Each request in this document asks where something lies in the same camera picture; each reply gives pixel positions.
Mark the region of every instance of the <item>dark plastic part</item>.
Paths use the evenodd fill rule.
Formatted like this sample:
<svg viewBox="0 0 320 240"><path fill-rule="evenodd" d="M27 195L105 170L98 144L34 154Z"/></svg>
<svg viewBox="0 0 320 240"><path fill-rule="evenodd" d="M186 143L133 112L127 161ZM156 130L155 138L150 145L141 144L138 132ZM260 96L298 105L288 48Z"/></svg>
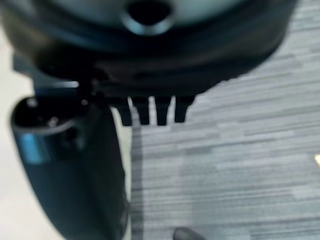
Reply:
<svg viewBox="0 0 320 240"><path fill-rule="evenodd" d="M247 73L279 47L297 0L248 0L202 25L155 37L61 18L47 1L31 2L1 1L4 29L20 56L76 81L94 67L111 71L116 81L105 94L128 97L197 95Z"/></svg>
<svg viewBox="0 0 320 240"><path fill-rule="evenodd" d="M112 113L109 108L64 102L29 98L12 114L12 131L29 181L67 240L120 240L125 173ZM43 118L55 121L46 125Z"/></svg>
<svg viewBox="0 0 320 240"><path fill-rule="evenodd" d="M118 110L123 126L125 127L132 126L131 111L130 111L127 98L120 98L120 97L108 98L107 103Z"/></svg>
<svg viewBox="0 0 320 240"><path fill-rule="evenodd" d="M174 231L173 240L206 240L206 239L203 236L201 236L199 233L191 230L190 228L179 227Z"/></svg>
<svg viewBox="0 0 320 240"><path fill-rule="evenodd" d="M184 123L186 121L188 108L194 103L195 96L176 96L175 97L175 115L176 123Z"/></svg>
<svg viewBox="0 0 320 240"><path fill-rule="evenodd" d="M171 97L155 97L156 119L158 126L167 125L168 109L171 103Z"/></svg>
<svg viewBox="0 0 320 240"><path fill-rule="evenodd" d="M139 113L141 125L150 124L150 114L149 114L149 98L148 97L131 97L133 105L136 107Z"/></svg>

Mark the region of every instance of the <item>metal screw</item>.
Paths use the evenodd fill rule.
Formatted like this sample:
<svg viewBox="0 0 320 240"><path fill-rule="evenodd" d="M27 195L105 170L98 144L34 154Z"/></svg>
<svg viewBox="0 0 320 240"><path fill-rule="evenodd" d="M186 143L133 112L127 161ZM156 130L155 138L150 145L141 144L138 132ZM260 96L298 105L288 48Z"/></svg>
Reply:
<svg viewBox="0 0 320 240"><path fill-rule="evenodd" d="M83 100L81 101L81 104L82 104L83 106L88 106L89 101L88 101L87 99L83 99Z"/></svg>
<svg viewBox="0 0 320 240"><path fill-rule="evenodd" d="M37 99L32 97L32 98L29 98L26 100L26 105L31 109L35 109L39 106L39 103L38 103Z"/></svg>
<svg viewBox="0 0 320 240"><path fill-rule="evenodd" d="M55 128L58 125L58 122L59 122L59 118L54 116L48 121L48 126L50 128Z"/></svg>

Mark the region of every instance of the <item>black handle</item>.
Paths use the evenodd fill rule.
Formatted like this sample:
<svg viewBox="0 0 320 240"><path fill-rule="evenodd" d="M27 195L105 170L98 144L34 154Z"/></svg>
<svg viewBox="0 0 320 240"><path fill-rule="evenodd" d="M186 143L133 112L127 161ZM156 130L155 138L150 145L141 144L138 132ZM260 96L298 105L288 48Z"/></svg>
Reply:
<svg viewBox="0 0 320 240"><path fill-rule="evenodd" d="M120 240L125 174L113 116L85 103L24 99L12 114L12 131L57 230L67 240Z"/></svg>

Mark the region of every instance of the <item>gray carpet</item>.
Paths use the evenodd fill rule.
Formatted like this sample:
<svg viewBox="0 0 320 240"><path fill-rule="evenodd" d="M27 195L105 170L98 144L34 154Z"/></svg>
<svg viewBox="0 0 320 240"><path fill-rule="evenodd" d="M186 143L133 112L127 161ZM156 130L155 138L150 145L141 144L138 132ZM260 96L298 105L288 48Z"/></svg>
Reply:
<svg viewBox="0 0 320 240"><path fill-rule="evenodd" d="M272 59L188 116L134 128L133 240L171 240L179 226L208 240L320 240L320 0L301 1Z"/></svg>

